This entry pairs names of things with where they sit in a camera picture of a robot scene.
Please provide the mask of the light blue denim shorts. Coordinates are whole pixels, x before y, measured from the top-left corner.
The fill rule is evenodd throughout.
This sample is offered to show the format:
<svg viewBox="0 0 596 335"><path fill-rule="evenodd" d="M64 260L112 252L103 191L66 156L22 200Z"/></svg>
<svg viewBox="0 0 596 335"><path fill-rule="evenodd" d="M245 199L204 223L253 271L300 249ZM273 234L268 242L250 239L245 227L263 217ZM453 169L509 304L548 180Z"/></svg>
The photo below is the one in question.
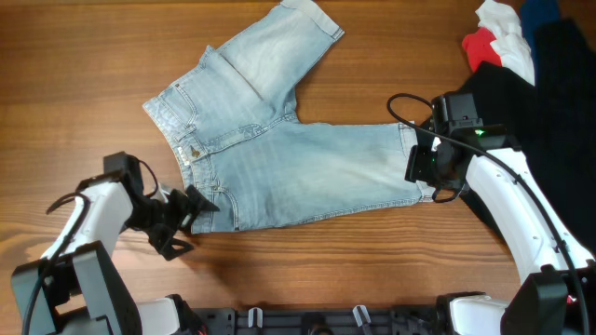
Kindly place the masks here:
<svg viewBox="0 0 596 335"><path fill-rule="evenodd" d="M403 124L302 123L295 89L342 36L312 1L283 1L144 104L185 186L214 206L194 234L285 227L427 202L405 178Z"/></svg>

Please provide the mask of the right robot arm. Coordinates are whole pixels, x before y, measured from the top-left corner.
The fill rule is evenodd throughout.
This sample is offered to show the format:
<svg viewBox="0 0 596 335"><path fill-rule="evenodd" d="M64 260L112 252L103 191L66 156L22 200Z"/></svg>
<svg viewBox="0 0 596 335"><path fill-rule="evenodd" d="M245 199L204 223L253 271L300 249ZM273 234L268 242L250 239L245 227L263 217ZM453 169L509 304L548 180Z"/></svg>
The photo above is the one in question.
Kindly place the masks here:
<svg viewBox="0 0 596 335"><path fill-rule="evenodd" d="M429 103L425 134L406 181L458 197L474 193L510 250L521 287L511 301L485 293L453 294L437 306L446 334L592 334L595 258L572 236L535 182L521 146L502 125L484 125L470 94Z"/></svg>

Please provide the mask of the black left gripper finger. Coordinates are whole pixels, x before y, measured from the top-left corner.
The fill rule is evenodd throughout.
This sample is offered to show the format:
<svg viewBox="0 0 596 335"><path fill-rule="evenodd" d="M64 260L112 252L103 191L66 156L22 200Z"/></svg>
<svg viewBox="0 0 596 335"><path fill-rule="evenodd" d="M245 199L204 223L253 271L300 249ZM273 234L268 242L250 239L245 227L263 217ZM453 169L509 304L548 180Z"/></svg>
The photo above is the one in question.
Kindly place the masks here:
<svg viewBox="0 0 596 335"><path fill-rule="evenodd" d="M172 261L194 249L192 244L175 238L175 234L175 230L162 223L147 229L150 245L166 261Z"/></svg>
<svg viewBox="0 0 596 335"><path fill-rule="evenodd" d="M185 194L187 197L187 214L191 219L195 219L204 211L216 212L220 210L193 185L190 185L186 188Z"/></svg>

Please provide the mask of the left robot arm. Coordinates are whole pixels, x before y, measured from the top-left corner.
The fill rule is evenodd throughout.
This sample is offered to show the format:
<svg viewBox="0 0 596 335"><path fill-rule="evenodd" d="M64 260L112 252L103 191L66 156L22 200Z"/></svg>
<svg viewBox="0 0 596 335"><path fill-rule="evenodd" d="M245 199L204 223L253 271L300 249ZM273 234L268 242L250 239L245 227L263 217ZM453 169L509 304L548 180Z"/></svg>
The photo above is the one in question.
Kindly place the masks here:
<svg viewBox="0 0 596 335"><path fill-rule="evenodd" d="M55 243L37 261L18 266L10 283L24 334L205 334L205 323L179 295L136 302L112 262L127 229L147 235L165 260L192 250L176 238L199 215L216 212L195 187L144 191L146 164L119 152L103 173L81 181L48 211L74 204Z"/></svg>

